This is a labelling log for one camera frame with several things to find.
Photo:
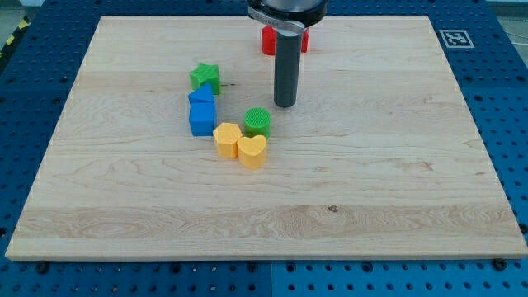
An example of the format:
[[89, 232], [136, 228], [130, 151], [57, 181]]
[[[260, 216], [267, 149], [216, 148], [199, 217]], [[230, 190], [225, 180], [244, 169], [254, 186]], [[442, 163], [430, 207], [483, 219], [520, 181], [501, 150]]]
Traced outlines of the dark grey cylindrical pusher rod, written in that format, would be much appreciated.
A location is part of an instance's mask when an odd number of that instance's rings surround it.
[[293, 32], [276, 32], [274, 102], [279, 107], [296, 103], [302, 36]]

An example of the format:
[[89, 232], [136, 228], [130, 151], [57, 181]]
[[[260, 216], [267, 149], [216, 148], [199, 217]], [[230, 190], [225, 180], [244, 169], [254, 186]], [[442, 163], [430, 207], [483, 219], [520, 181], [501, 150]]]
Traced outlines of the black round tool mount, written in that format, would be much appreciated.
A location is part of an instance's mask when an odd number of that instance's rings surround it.
[[249, 0], [248, 16], [276, 30], [303, 35], [327, 14], [328, 0]]

